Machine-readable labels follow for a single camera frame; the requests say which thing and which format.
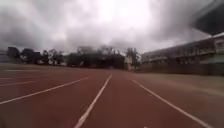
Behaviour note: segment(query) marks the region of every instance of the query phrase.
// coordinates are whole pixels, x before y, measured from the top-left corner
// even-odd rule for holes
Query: white lane line
[[[36,78],[42,76],[50,76],[50,75],[39,75],[39,76],[29,76],[29,77],[15,77],[15,78],[0,78],[0,80],[11,80],[11,79],[26,79],[26,78]]]
[[[104,83],[103,87],[100,89],[99,93],[97,94],[97,96],[94,98],[93,102],[90,104],[90,106],[88,107],[88,109],[85,111],[85,113],[79,118],[78,123],[75,125],[74,128],[81,128],[83,123],[86,121],[87,117],[89,116],[89,113],[92,111],[95,103],[97,102],[97,100],[99,99],[99,97],[101,96],[101,94],[103,93],[103,90],[106,88],[109,80],[111,79],[112,75],[110,75],[106,82]]]
[[[204,128],[214,128],[213,126],[205,123],[204,121],[202,121],[201,119],[187,113],[186,111],[182,110],[181,108],[173,105],[172,103],[170,103],[169,101],[163,99],[161,96],[157,95],[156,93],[154,93],[153,91],[149,90],[148,88],[144,87],[143,85],[139,84],[138,82],[136,82],[135,80],[132,80],[132,82],[134,82],[135,84],[139,85],[141,88],[143,88],[144,90],[146,90],[147,92],[151,93],[152,95],[154,95],[156,98],[160,99],[161,101],[163,101],[164,103],[168,104],[169,106],[171,106],[172,108],[176,109],[177,111],[179,111],[180,113],[184,114],[185,116],[191,118],[192,120],[194,120],[195,122],[199,123],[200,125],[202,125]]]
[[[37,72],[39,70],[5,70],[6,72]]]
[[[13,98],[13,99],[10,99],[10,100],[5,100],[5,101],[0,102],[0,105],[6,104],[6,103],[10,103],[10,102],[13,102],[13,101],[17,101],[17,100],[21,100],[21,99],[24,99],[24,98],[28,98],[28,97],[31,97],[31,96],[35,96],[35,95],[38,95],[38,94],[42,94],[42,93],[45,93],[45,92],[49,92],[49,91],[52,91],[52,90],[55,90],[55,89],[58,89],[58,88],[62,88],[62,87],[65,87],[65,86],[68,86],[68,85],[71,85],[71,84],[74,84],[74,83],[77,83],[77,82],[89,79],[89,78],[90,77],[81,78],[79,80],[72,81],[72,82],[67,83],[67,84],[62,84],[62,85],[59,85],[59,86],[56,86],[56,87],[53,87],[53,88],[49,88],[49,89],[46,89],[46,90],[43,90],[43,91],[31,93],[31,94],[20,96],[20,97]]]
[[[0,87],[4,86],[10,86],[10,85],[18,85],[18,84],[29,84],[29,83],[35,83],[37,81],[26,81],[26,82],[18,82],[18,83],[11,83],[11,84],[1,84]]]

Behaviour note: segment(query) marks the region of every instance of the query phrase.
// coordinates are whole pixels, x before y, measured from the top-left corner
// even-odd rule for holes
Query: multi-story building
[[[222,54],[224,54],[224,36],[217,36],[144,53],[141,62],[142,65],[215,63],[211,58],[220,58]]]

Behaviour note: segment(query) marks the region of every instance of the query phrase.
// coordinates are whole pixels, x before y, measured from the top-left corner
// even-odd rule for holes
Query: sky
[[[208,37],[190,27],[212,0],[0,0],[0,49],[67,52],[110,45],[140,53]]]

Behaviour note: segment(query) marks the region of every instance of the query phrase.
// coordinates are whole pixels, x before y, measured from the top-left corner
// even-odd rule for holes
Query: running track
[[[133,73],[27,70],[0,72],[0,128],[224,127],[221,105],[209,108],[210,115],[201,111],[214,100],[202,102],[201,95],[164,89]]]

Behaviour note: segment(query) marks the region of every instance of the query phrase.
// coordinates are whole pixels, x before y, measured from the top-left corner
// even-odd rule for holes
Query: roof
[[[214,0],[195,15],[193,27],[207,34],[216,35],[224,32],[224,1]]]

